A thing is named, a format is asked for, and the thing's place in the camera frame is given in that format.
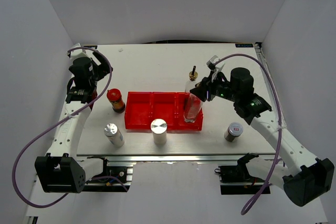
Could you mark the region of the clear glass bottle gold spout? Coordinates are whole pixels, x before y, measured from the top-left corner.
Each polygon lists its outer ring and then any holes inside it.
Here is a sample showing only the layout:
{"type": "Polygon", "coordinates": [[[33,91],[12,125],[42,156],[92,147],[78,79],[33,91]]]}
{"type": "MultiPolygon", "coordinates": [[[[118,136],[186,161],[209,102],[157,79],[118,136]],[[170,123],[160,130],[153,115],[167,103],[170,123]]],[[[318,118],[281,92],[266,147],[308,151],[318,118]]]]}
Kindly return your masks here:
{"type": "Polygon", "coordinates": [[[187,93],[184,101],[183,118],[186,123],[194,123],[203,106],[203,101],[191,93],[187,93]]]}

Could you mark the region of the glass bottle with dark sauce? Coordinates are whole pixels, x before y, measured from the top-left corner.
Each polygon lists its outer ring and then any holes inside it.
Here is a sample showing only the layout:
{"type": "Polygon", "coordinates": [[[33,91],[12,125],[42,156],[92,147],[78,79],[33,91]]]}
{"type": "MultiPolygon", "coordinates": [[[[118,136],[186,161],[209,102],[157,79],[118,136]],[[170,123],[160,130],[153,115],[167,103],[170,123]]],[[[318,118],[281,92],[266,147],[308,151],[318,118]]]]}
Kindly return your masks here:
{"type": "Polygon", "coordinates": [[[185,85],[185,93],[189,94],[190,90],[195,88],[195,85],[197,84],[196,79],[198,77],[198,73],[196,71],[196,66],[193,66],[192,71],[188,75],[188,81],[185,85]]]}

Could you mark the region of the red-lid sauce jar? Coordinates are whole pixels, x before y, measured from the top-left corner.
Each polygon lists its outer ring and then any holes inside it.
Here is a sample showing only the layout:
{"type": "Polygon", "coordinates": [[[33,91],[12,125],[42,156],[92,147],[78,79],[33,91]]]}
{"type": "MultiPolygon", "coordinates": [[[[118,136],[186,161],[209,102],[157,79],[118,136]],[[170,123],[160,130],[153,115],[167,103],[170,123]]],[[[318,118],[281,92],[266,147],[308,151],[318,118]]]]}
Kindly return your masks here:
{"type": "Polygon", "coordinates": [[[119,89],[110,89],[107,92],[107,99],[116,113],[122,113],[125,110],[125,103],[122,100],[122,94],[119,89]]]}

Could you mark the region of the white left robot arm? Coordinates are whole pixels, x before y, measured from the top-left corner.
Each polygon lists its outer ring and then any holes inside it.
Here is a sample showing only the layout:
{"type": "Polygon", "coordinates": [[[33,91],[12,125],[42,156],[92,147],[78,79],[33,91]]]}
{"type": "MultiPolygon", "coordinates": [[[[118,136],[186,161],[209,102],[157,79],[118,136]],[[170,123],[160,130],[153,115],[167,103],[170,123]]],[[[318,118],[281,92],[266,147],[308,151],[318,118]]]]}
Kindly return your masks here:
{"type": "Polygon", "coordinates": [[[103,158],[77,161],[79,140],[93,104],[100,95],[97,83],[110,76],[112,67],[97,50],[93,58],[83,51],[73,60],[69,71],[67,95],[62,109],[65,121],[56,127],[53,143],[45,156],[35,160],[41,186],[46,193],[80,193],[85,183],[95,177],[104,182],[110,178],[111,168],[103,158]]]}

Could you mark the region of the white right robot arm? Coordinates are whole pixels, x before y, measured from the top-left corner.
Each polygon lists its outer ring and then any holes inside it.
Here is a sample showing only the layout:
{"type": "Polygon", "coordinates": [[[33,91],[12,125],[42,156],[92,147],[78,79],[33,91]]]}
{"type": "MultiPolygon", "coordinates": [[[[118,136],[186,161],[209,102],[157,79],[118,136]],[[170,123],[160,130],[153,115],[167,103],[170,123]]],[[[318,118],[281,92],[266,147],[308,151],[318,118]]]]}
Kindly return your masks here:
{"type": "Polygon", "coordinates": [[[235,68],[226,79],[222,72],[211,74],[191,89],[201,101],[219,97],[232,101],[239,117],[256,130],[276,151],[274,162],[256,154],[247,154],[237,162],[238,177],[247,182],[258,177],[284,190],[297,206],[328,192],[332,185],[334,164],[317,158],[286,128],[265,99],[254,92],[254,79],[246,68],[235,68]]]}

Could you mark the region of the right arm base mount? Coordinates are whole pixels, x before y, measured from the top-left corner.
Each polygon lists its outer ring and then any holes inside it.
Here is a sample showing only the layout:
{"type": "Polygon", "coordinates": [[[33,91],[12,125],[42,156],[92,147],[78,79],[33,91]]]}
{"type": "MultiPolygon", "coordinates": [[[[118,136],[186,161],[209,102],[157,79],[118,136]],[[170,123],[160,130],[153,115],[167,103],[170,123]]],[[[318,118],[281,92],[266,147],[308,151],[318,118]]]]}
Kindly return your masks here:
{"type": "Polygon", "coordinates": [[[219,176],[221,195],[254,195],[261,189],[264,180],[252,177],[246,167],[256,157],[259,155],[249,153],[241,157],[236,165],[222,165],[214,169],[219,176]]]}

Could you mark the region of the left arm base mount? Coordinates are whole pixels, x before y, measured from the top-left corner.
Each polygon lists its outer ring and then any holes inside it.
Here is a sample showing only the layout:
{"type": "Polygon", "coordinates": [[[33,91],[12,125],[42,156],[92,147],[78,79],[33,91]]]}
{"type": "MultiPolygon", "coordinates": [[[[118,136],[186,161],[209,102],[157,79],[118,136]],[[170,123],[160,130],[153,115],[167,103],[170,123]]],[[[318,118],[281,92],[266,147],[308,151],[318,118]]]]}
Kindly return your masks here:
{"type": "Polygon", "coordinates": [[[84,185],[84,192],[126,193],[131,185],[132,168],[123,163],[103,159],[103,171],[84,185]]]}

